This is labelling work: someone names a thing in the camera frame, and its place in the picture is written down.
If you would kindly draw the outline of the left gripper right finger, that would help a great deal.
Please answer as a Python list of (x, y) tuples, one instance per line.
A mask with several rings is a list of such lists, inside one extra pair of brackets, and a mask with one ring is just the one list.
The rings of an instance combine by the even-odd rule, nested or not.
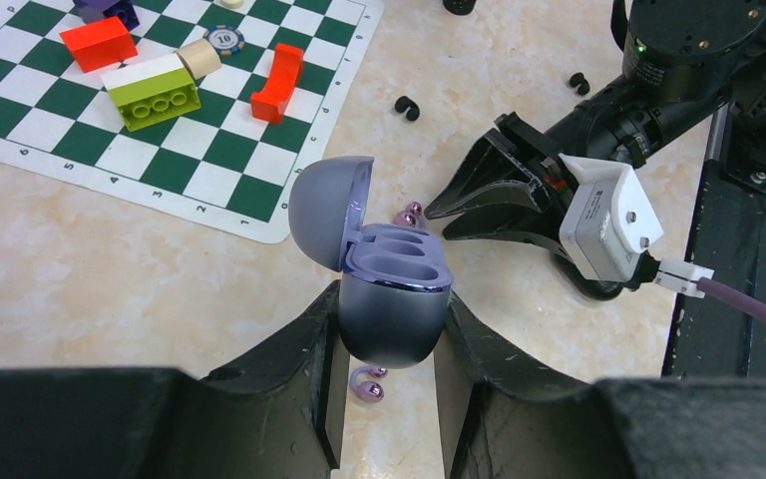
[(585, 383), (457, 296), (434, 366), (448, 478), (766, 478), (766, 379)]

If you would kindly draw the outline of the lavender earbud charging case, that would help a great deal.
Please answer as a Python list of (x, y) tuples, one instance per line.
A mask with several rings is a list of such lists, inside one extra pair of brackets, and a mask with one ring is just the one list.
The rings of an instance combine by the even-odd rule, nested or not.
[(290, 192), (288, 224), (307, 257), (341, 275), (337, 323), (350, 354), (402, 369), (437, 344), (454, 276), (436, 236), (365, 223), (372, 167), (370, 157), (349, 156), (305, 168)]

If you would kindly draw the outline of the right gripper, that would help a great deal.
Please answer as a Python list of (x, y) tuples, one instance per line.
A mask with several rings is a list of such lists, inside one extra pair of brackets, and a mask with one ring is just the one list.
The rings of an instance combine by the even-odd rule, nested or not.
[(561, 145), (516, 112), (470, 149), (449, 184), (424, 209), (438, 219), (461, 214), (442, 230), (446, 240), (500, 240), (563, 250), (562, 218), (548, 212), (549, 192), (575, 194), (579, 181)]

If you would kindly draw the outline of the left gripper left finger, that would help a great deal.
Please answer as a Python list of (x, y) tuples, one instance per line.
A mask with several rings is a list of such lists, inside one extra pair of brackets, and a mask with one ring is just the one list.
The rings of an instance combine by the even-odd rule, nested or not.
[(327, 478), (349, 355), (329, 284), (294, 320), (194, 378), (176, 368), (0, 369), (0, 478)]

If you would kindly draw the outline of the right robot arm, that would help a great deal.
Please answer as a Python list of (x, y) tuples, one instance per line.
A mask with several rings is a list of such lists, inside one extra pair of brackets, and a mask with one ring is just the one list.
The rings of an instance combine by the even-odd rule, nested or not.
[(620, 75), (545, 132), (499, 117), (425, 208), (448, 240), (509, 240), (560, 250), (579, 181), (567, 157), (642, 167), (725, 108), (766, 141), (766, 1), (616, 1)]

